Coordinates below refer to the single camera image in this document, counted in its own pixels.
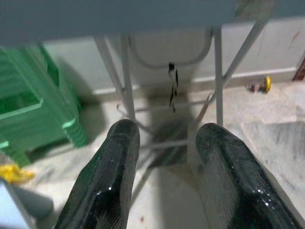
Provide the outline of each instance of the yellow plastic bag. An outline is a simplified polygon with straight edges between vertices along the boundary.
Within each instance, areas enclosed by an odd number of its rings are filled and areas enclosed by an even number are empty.
[[[0,166],[0,177],[9,183],[24,183],[32,179],[35,174],[31,171],[21,169],[16,164],[8,164]]]

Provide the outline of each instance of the gray object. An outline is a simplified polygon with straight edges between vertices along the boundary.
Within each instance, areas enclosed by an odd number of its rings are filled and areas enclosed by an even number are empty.
[[[51,199],[0,178],[0,229],[35,229],[30,215],[42,218],[52,210]]]

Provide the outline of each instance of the green plastic chair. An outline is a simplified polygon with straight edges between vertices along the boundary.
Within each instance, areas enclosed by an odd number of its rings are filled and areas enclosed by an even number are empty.
[[[42,45],[0,48],[0,150],[19,166],[25,152],[68,138],[87,143],[79,101]]]

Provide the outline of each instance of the wall baseboard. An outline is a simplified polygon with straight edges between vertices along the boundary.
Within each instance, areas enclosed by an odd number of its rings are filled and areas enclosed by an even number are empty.
[[[296,72],[296,68],[276,69],[270,71],[261,71],[253,73],[235,74],[227,82],[225,88],[246,86],[249,81],[257,81],[269,75],[272,83],[289,82],[292,80]],[[133,87],[134,98],[156,98],[170,96],[171,83],[154,84],[151,86]],[[215,89],[214,76],[196,78],[191,82],[179,82],[178,94],[186,94],[189,92],[212,91]],[[98,104],[102,102],[119,100],[115,89],[97,90],[91,95],[82,95],[80,100],[83,104]]]

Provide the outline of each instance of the yellow object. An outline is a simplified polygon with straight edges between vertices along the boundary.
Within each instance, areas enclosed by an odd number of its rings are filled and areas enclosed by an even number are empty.
[[[9,183],[24,183],[34,176],[35,174],[33,172],[21,169],[16,164],[0,166],[0,177]]]
[[[264,92],[267,93],[268,91],[270,91],[271,88],[271,78],[269,76],[265,77],[264,84]]]

